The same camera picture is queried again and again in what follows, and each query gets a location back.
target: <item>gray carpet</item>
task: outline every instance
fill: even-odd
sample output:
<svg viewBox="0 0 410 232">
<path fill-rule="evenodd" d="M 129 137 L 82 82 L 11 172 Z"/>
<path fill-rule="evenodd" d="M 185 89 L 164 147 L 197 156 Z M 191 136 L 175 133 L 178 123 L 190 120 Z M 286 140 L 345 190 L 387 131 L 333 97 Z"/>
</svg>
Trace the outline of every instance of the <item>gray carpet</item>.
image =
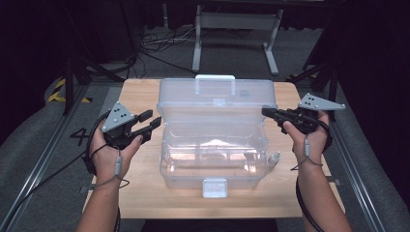
<svg viewBox="0 0 410 232">
<path fill-rule="evenodd" d="M 302 71 L 302 66 L 320 33 L 320 30 L 280 30 L 274 45 L 279 75 L 272 76 L 261 49 L 266 33 L 252 31 L 245 36 L 237 36 L 223 31 L 209 32 L 202 40 L 200 73 L 233 74 L 237 78 L 284 81 L 288 75 Z M 193 43 L 173 45 L 165 51 L 151 55 L 190 69 Z M 129 77 L 141 77 L 143 73 L 143 78 L 194 76 L 191 72 L 169 66 L 151 57 L 141 54 L 140 58 L 144 61 L 145 69 L 143 63 L 138 60 L 134 66 L 135 72 L 130 71 Z M 121 84 L 113 83 L 105 77 L 93 79 L 85 96 L 92 98 L 93 101 L 81 103 L 73 113 L 44 176 L 50 175 L 85 149 L 86 140 L 79 145 L 79 138 L 72 138 L 70 135 L 81 129 L 86 129 L 88 134 L 97 117 L 118 100 L 120 88 Z M 301 85 L 298 85 L 298 90 L 301 97 L 309 92 L 309 89 Z M 326 97 L 327 90 L 317 95 Z M 340 88 L 337 101 L 348 106 Z M 13 205 L 25 179 L 61 120 L 63 110 L 63 103 L 48 102 L 45 108 L 16 129 L 0 148 L 0 218 L 4 218 Z M 346 110 L 337 112 L 336 116 L 343 139 L 360 170 L 386 231 L 408 231 L 408 211 L 371 151 L 354 113 L 347 107 Z M 335 146 L 325 153 L 325 157 L 334 178 L 341 181 L 337 188 L 354 231 L 370 231 Z M 87 173 L 82 161 L 76 161 L 33 195 L 15 231 L 74 231 L 86 197 L 85 194 L 78 193 L 78 190 L 81 186 L 89 184 L 91 179 L 92 176 Z M 277 222 L 279 231 L 303 231 L 300 218 L 278 218 Z M 142 224 L 143 220 L 124 219 L 121 231 L 140 231 Z"/>
</svg>

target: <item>clear plastic storage box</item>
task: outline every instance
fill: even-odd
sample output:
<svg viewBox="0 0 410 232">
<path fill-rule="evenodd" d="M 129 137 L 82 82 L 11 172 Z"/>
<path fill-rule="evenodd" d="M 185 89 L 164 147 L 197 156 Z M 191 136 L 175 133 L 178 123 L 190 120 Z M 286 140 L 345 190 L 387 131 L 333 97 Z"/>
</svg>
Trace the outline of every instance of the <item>clear plastic storage box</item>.
<svg viewBox="0 0 410 232">
<path fill-rule="evenodd" d="M 166 184 L 207 188 L 211 196 L 218 188 L 256 187 L 270 171 L 262 105 L 277 107 L 270 80 L 163 79 L 158 111 Z"/>
</svg>

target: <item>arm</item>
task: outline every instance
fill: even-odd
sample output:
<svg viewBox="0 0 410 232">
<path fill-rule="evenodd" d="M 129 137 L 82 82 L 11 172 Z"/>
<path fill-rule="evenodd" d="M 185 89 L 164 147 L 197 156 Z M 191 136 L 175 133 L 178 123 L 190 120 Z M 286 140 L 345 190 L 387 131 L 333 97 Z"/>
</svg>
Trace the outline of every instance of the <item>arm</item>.
<svg viewBox="0 0 410 232">
<path fill-rule="evenodd" d="M 94 153 L 105 144 L 103 139 L 102 125 L 96 130 L 90 146 L 90 152 Z M 119 151 L 105 146 L 94 156 L 93 162 L 97 169 L 96 186 L 84 209 L 76 231 L 108 231 L 114 230 L 118 212 L 118 195 L 123 178 L 130 168 L 133 155 L 139 149 L 142 136 L 138 136 L 132 143 L 121 151 L 122 163 L 118 178 L 114 175 L 115 163 Z"/>
<path fill-rule="evenodd" d="M 329 125 L 328 115 L 319 111 L 319 120 Z M 321 163 L 322 152 L 327 133 L 321 128 L 306 136 L 300 133 L 291 123 L 283 123 L 284 128 L 293 139 L 293 151 L 298 163 L 305 159 L 305 139 L 309 141 L 310 158 Z M 350 224 L 329 186 L 320 165 L 310 160 L 299 166 L 299 188 L 302 198 L 311 217 L 324 231 L 351 231 Z M 304 216 L 306 231 L 316 231 Z"/>
</svg>

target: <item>wooden table surface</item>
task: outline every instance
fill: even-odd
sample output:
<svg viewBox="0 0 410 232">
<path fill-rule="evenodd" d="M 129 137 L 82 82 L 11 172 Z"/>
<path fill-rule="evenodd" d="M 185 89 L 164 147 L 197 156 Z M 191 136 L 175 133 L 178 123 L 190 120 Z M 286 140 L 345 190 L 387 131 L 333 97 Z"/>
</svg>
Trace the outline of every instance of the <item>wooden table surface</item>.
<svg viewBox="0 0 410 232">
<path fill-rule="evenodd" d="M 278 108 L 296 108 L 299 94 L 292 83 L 276 82 Z M 129 79 L 124 83 L 119 101 L 134 114 L 147 109 L 157 111 L 159 79 Z M 149 124 L 136 124 L 133 130 Z M 294 218 L 302 212 L 295 194 L 298 172 L 290 171 L 296 159 L 291 152 L 291 138 L 280 132 L 273 119 L 265 120 L 269 139 L 267 154 L 280 151 L 277 166 L 253 189 L 229 189 L 226 198 L 202 197 L 202 189 L 174 189 L 165 185 L 160 174 L 160 155 L 163 124 L 153 131 L 152 140 L 142 145 L 132 160 L 125 177 L 131 183 L 120 189 L 122 218 Z M 323 169 L 331 176 L 324 160 Z M 342 209 L 335 184 L 331 187 Z"/>
</svg>

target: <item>hand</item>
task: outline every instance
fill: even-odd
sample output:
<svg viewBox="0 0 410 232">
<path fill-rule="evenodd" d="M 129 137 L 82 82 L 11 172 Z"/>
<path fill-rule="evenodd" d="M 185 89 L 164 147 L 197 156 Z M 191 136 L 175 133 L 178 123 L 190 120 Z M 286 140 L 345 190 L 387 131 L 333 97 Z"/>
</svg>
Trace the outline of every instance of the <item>hand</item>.
<svg viewBox="0 0 410 232">
<path fill-rule="evenodd" d="M 329 117 L 323 112 L 319 111 L 319 119 L 326 125 L 329 125 Z M 286 132 L 290 135 L 293 140 L 293 152 L 295 153 L 298 163 L 301 163 L 305 158 L 305 139 L 309 141 L 310 159 L 315 163 L 321 163 L 323 149 L 326 145 L 326 139 L 328 134 L 322 127 L 317 127 L 316 131 L 308 135 L 301 133 L 296 129 L 290 122 L 286 121 L 283 123 Z M 311 162 L 306 162 L 302 166 L 312 164 Z"/>
<path fill-rule="evenodd" d="M 103 146 L 106 143 L 105 139 L 103 138 L 102 127 L 103 122 L 99 124 L 94 133 L 93 141 L 90 145 L 91 154 L 93 154 L 96 150 L 101 148 L 101 146 Z M 139 135 L 132 141 L 132 143 L 128 147 L 120 151 L 122 157 L 122 165 L 121 172 L 118 175 L 118 178 L 122 179 L 127 174 L 128 170 L 130 169 L 132 157 L 138 151 L 139 146 L 141 145 L 141 141 L 142 136 Z M 118 156 L 119 150 L 109 146 L 103 147 L 96 154 L 94 154 L 93 163 L 96 166 L 97 170 L 96 185 L 101 184 L 114 177 L 115 163 L 117 161 Z M 114 178 L 111 182 L 107 183 L 104 186 L 119 188 L 119 186 L 121 185 L 121 181 L 118 178 Z"/>
</svg>

